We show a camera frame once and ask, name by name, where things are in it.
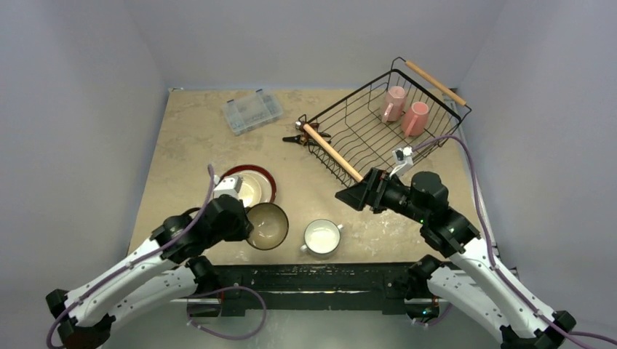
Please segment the white two-handled soup cup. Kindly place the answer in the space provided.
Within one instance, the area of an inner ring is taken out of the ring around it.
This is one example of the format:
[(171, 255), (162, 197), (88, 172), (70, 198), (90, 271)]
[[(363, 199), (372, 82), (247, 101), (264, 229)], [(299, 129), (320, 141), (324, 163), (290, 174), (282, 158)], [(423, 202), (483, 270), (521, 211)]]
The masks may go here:
[(316, 257), (328, 258), (341, 243), (343, 225), (326, 219), (310, 222), (303, 233), (300, 251)]

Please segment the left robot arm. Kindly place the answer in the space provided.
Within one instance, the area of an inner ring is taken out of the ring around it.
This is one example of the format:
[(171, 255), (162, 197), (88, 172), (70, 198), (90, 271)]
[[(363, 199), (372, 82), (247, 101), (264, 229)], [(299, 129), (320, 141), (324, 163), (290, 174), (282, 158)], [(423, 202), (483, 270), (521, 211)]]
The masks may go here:
[(211, 198), (199, 208), (168, 217), (131, 254), (84, 285), (46, 296), (55, 320), (47, 347), (99, 348), (112, 332), (170, 300), (223, 291), (203, 255), (214, 245), (248, 238), (252, 224), (241, 200)]

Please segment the light pink faceted mug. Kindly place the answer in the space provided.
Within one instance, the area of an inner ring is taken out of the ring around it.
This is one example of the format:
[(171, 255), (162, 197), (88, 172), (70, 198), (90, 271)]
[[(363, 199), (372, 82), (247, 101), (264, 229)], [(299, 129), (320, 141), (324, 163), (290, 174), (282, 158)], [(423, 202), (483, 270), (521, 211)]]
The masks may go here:
[(383, 123), (398, 121), (403, 114), (406, 100), (407, 92), (404, 87), (389, 87), (381, 107), (381, 121)]

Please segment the brown bowl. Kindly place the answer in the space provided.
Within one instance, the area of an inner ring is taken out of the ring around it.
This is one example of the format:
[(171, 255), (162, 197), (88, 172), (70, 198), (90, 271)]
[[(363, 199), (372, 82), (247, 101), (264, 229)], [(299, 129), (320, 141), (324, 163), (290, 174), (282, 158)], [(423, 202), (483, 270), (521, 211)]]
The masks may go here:
[(261, 203), (251, 207), (247, 217), (253, 225), (247, 243), (258, 250), (277, 248), (287, 238), (289, 219), (284, 210), (274, 203)]

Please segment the salmon pink mug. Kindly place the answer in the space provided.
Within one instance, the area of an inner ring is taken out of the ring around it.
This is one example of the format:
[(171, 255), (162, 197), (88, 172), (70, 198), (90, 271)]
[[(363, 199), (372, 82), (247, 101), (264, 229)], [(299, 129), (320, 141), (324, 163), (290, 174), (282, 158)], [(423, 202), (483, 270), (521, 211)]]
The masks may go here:
[(403, 116), (401, 128), (405, 137), (417, 137), (424, 132), (429, 118), (429, 107), (426, 103), (417, 101), (411, 103)]

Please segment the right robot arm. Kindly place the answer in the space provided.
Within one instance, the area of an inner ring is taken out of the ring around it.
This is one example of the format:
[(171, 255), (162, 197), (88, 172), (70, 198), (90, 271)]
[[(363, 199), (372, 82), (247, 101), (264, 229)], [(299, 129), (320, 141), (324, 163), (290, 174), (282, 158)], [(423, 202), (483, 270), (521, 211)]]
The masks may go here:
[(459, 280), (447, 266), (426, 255), (408, 279), (419, 296), (429, 292), (475, 320), (501, 348), (558, 348), (576, 325), (565, 310), (554, 310), (533, 295), (495, 256), (479, 231), (448, 203), (449, 191), (434, 172), (417, 172), (409, 185), (372, 168), (335, 197), (357, 211), (391, 210), (421, 224), (424, 241), (473, 282)]

